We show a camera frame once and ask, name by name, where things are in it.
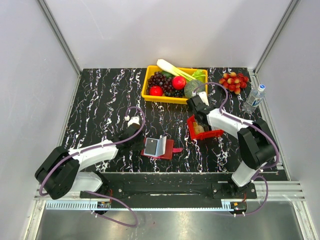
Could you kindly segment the black VIP credit card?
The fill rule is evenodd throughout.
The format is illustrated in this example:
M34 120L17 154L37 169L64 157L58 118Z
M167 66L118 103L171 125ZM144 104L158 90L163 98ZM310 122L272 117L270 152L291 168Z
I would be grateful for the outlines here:
M148 155L155 155L157 151L158 140L154 138L146 138L144 153Z

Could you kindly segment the red card holder wallet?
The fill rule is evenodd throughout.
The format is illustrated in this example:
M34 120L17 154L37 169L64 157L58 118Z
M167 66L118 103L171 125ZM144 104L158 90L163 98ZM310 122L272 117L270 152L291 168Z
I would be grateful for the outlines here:
M141 155L144 157L162 159L162 160L171 160L174 154L179 154L183 151L182 147L179 147L179 148L174 147L175 143L173 139L168 139L166 136L161 136L159 139L155 138L156 140L158 140L155 155L145 154L146 138L144 139L144 149L141 151Z

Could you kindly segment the stack of credit cards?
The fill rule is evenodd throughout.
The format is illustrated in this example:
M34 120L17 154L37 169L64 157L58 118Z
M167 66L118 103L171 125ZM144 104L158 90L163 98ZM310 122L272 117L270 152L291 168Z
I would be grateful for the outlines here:
M196 135L208 132L210 129L208 126L202 126L198 124L196 121L193 122L193 130Z

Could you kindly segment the red plastic card bin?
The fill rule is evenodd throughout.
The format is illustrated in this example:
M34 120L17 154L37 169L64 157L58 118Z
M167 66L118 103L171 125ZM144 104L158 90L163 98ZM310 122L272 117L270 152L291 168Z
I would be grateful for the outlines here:
M224 133L224 131L221 129L211 129L209 127L198 125L194 115L187 119L187 126L191 140L217 138L221 137Z

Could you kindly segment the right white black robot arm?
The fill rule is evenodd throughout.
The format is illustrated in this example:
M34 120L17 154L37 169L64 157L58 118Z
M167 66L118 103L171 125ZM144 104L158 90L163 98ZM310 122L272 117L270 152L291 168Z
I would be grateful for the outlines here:
M199 125L221 129L238 140L242 162L232 174L227 192L231 197L239 198L262 167L279 160L279 149L268 124L262 119L243 119L208 105L205 93L197 94L186 102Z

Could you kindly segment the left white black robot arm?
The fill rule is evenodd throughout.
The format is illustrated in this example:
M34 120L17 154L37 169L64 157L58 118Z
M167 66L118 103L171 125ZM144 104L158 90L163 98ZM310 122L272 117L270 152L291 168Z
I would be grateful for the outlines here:
M95 172L83 172L87 167L110 161L127 151L143 148L142 121L139 116L127 117L127 127L101 143L78 149L58 146L36 170L34 177L41 186L41 196L53 200L69 192L91 191L96 197L107 195L106 180Z

